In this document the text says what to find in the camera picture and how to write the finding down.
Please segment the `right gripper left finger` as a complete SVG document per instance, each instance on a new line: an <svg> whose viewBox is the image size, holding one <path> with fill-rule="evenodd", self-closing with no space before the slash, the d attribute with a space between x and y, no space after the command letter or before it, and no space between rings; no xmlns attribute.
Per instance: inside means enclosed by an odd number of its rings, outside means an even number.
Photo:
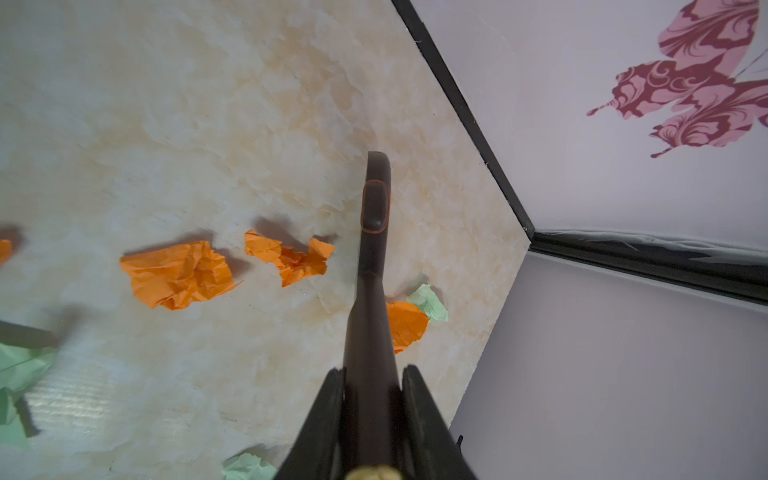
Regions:
<svg viewBox="0 0 768 480"><path fill-rule="evenodd" d="M344 372L331 369L275 480L334 479L344 399Z"/></svg>

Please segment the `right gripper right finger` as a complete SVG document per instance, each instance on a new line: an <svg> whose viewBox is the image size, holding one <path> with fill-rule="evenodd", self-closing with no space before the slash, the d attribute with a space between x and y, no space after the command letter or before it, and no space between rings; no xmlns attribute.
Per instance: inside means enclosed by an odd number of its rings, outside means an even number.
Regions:
<svg viewBox="0 0 768 480"><path fill-rule="evenodd" d="M414 479L476 479L415 365L403 371L402 393Z"/></svg>

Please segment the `dark brown hand brush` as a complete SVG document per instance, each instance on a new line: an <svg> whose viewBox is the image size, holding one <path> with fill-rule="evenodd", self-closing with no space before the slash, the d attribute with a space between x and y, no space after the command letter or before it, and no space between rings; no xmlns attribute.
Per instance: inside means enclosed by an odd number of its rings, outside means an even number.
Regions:
<svg viewBox="0 0 768 480"><path fill-rule="evenodd" d="M399 467L403 434L401 390L383 276L391 205L388 157L372 151L362 194L356 293L344 349L341 468Z"/></svg>

